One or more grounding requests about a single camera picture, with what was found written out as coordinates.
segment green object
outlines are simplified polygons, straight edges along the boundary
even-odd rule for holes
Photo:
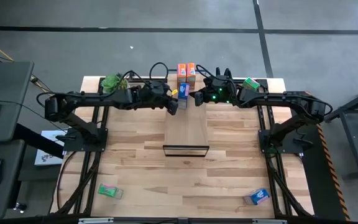
[[[108,75],[103,81],[102,81],[102,87],[103,87],[103,93],[111,93],[116,89],[117,84],[122,78],[122,74],[117,73],[115,75]],[[123,79],[117,90],[124,90],[128,86],[128,81],[126,79]]]
[[[242,86],[249,90],[258,91],[260,84],[257,81],[248,77],[244,80],[244,82],[242,83]]]
[[[117,187],[108,186],[108,185],[104,185],[104,184],[100,184],[99,190],[98,190],[98,194],[102,194],[102,195],[117,198],[117,199],[121,199],[123,193],[124,193],[124,191]]]

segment orange and black hazard tape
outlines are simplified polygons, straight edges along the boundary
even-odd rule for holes
[[[334,185],[335,185],[336,191],[339,196],[339,201],[342,205],[342,211],[345,214],[346,221],[350,221],[351,219],[349,217],[349,212],[347,212],[347,208],[346,208],[345,200],[343,198],[342,190],[341,190],[341,187],[339,186],[338,178],[335,173],[334,164],[333,164],[333,161],[331,160],[331,156],[329,155],[326,138],[324,137],[323,129],[321,129],[320,124],[317,124],[317,129],[318,129],[318,134],[320,136],[321,144],[323,145],[324,153],[326,154],[327,163],[329,165],[329,170],[331,171],[331,177],[333,178]]]

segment orange box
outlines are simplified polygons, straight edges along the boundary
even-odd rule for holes
[[[196,65],[194,63],[178,64],[177,88],[181,83],[190,84],[190,89],[194,90],[196,83]]]
[[[196,84],[196,65],[194,63],[187,63],[186,75],[186,83],[189,83],[190,89],[194,90]]]
[[[181,83],[186,83],[186,64],[178,64],[177,89],[179,90]]]

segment blue box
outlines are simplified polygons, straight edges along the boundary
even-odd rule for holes
[[[244,196],[244,201],[247,205],[258,205],[268,198],[270,198],[270,196],[266,189],[257,189]]]
[[[179,87],[178,93],[178,108],[179,109],[187,109],[187,98],[189,96],[190,84],[181,83]]]

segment green toy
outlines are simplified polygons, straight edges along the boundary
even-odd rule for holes
[[[102,81],[102,87],[103,87],[103,93],[111,93],[113,90],[116,89],[117,84],[122,78],[121,73],[117,73],[115,75],[108,75],[103,81]],[[128,86],[128,81],[126,79],[123,79],[117,90],[124,90]]]

